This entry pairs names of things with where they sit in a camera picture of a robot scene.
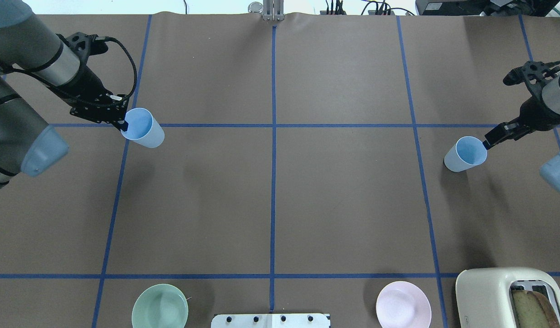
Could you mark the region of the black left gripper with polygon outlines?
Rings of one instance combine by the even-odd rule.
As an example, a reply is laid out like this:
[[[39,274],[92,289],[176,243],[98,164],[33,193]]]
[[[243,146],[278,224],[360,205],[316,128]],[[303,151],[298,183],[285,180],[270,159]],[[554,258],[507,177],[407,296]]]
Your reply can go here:
[[[59,39],[68,46],[71,54],[77,56],[78,70],[70,81],[57,87],[57,96],[71,106],[70,114],[93,123],[116,124],[121,132],[128,130],[125,114],[128,106],[128,95],[117,95],[109,91],[101,79],[87,66],[90,56],[106,53],[108,43],[116,43],[126,55],[128,50],[114,37],[86,35],[76,32]]]

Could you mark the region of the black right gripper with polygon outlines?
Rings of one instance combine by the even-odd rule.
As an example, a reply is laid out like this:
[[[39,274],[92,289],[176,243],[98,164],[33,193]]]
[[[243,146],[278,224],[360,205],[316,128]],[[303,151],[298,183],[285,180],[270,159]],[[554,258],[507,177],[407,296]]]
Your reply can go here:
[[[505,75],[505,85],[524,83],[530,92],[530,98],[521,104],[517,118],[500,123],[486,133],[483,141],[486,150],[505,140],[515,139],[516,136],[525,136],[535,131],[550,131],[560,125],[560,114],[551,110],[542,98],[543,89],[560,75],[559,63],[560,61],[528,61]]]

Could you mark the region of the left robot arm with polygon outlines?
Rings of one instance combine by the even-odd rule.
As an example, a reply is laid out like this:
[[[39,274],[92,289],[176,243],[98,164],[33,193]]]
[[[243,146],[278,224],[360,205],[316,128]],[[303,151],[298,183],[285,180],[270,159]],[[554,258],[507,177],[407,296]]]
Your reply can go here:
[[[76,118],[128,131],[126,112],[133,91],[115,94],[88,66],[113,37],[55,33],[21,0],[0,0],[0,190],[18,174],[38,176],[69,152],[69,145],[5,77],[36,80]]]

